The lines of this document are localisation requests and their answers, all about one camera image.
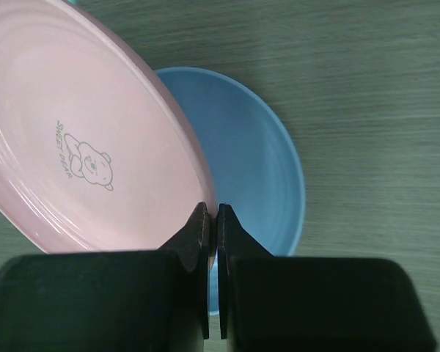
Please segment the pink plate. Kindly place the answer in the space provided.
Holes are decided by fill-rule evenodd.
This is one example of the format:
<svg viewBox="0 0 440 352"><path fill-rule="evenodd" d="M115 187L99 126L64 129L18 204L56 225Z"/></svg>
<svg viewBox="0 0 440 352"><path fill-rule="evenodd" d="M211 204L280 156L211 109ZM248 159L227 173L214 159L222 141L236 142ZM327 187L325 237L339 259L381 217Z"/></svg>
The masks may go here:
<svg viewBox="0 0 440 352"><path fill-rule="evenodd" d="M218 205L183 110L68 1L0 1L0 211L47 253L157 249Z"/></svg>

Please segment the blue plate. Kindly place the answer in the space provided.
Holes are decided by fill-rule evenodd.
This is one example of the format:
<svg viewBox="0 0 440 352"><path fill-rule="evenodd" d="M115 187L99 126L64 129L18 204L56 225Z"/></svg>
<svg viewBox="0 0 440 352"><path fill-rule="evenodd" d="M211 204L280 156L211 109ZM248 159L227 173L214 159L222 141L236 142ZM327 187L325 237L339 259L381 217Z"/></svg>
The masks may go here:
<svg viewBox="0 0 440 352"><path fill-rule="evenodd" d="M219 203L276 256L295 254L306 212L296 147L272 108L242 83L197 67L160 69L158 77L202 146Z"/></svg>

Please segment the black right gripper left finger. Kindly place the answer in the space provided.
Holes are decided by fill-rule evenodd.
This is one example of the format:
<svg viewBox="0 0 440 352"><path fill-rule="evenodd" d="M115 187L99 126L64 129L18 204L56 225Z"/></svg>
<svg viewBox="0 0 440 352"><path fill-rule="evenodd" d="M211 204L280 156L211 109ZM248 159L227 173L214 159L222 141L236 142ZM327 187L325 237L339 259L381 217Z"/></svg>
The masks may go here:
<svg viewBox="0 0 440 352"><path fill-rule="evenodd" d="M0 269L0 351L202 351L210 217L160 249L35 254Z"/></svg>

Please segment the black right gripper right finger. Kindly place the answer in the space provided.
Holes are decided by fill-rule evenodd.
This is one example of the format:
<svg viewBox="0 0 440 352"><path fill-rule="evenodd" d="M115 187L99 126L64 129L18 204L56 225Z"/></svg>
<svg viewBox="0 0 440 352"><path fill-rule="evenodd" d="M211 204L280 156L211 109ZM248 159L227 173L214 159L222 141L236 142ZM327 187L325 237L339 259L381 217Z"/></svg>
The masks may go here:
<svg viewBox="0 0 440 352"><path fill-rule="evenodd" d="M229 351L434 351L410 276L394 261L276 257L218 214L221 337Z"/></svg>

